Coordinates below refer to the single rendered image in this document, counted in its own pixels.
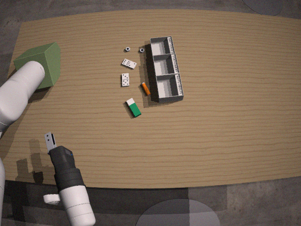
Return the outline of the orange aa battery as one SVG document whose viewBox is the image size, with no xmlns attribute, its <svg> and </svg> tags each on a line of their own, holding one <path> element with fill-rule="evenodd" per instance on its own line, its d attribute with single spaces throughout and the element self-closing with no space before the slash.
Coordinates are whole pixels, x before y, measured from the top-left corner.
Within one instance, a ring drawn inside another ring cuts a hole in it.
<svg viewBox="0 0 301 226">
<path fill-rule="evenodd" d="M 145 83 L 142 83 L 141 85 L 142 85 L 142 87 L 143 87 L 143 89 L 144 89 L 146 95 L 149 96 L 151 93 L 150 93 L 150 91 L 148 90 L 146 84 L 145 84 Z"/>
</svg>

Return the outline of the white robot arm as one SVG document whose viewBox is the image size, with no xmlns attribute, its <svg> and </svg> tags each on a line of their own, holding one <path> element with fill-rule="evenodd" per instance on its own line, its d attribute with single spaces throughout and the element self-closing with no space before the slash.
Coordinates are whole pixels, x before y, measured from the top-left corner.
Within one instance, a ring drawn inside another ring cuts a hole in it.
<svg viewBox="0 0 301 226">
<path fill-rule="evenodd" d="M 23 65 L 0 87 L 0 137 L 25 110 L 28 100 L 45 77 L 43 66 L 36 61 Z M 0 226 L 5 186 L 5 168 L 0 158 Z M 93 226 L 95 216 L 89 203 L 65 210 L 70 226 Z"/>
</svg>

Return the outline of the green and white eraser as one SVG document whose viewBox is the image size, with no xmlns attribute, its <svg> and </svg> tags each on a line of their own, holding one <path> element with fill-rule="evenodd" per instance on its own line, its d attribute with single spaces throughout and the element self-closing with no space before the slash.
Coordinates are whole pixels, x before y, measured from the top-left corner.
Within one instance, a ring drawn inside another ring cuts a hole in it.
<svg viewBox="0 0 301 226">
<path fill-rule="evenodd" d="M 132 110 L 133 114 L 135 117 L 138 117 L 141 115 L 141 112 L 139 111 L 137 105 L 135 104 L 134 100 L 131 98 L 126 101 L 127 104 L 129 105 L 130 109 Z"/>
</svg>

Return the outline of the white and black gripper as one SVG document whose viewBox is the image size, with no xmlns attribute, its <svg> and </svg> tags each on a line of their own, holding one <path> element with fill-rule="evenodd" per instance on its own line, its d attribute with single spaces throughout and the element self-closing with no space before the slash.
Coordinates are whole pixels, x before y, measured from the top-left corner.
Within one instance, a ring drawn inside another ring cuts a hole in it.
<svg viewBox="0 0 301 226">
<path fill-rule="evenodd" d="M 57 194 L 44 195 L 43 200 L 47 204 L 64 206 L 64 209 L 89 203 L 86 185 L 83 182 L 80 170 L 75 167 L 72 151 L 64 146 L 56 145 L 54 134 L 44 134 L 48 155 L 55 168 L 55 182 Z"/>
</svg>

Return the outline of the grey three-compartment bin rack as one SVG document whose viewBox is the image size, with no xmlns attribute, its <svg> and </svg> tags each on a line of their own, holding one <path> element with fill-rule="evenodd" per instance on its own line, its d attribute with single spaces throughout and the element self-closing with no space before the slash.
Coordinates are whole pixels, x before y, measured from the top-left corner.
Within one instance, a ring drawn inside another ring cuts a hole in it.
<svg viewBox="0 0 301 226">
<path fill-rule="evenodd" d="M 183 100 L 184 93 L 172 36 L 150 38 L 159 103 Z"/>
</svg>

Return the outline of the white domino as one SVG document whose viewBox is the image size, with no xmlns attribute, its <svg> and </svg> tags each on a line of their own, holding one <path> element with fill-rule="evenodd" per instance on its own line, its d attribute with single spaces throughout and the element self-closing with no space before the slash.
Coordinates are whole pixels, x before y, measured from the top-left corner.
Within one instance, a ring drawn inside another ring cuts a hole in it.
<svg viewBox="0 0 301 226">
<path fill-rule="evenodd" d="M 122 87 L 129 86 L 129 73 L 122 74 Z"/>
<path fill-rule="evenodd" d="M 127 67 L 129 67 L 129 68 L 131 68 L 131 69 L 134 69 L 135 66 L 137 65 L 137 63 L 132 62 L 132 61 L 127 60 L 127 59 L 124 59 L 122 65 L 127 66 Z"/>
</svg>

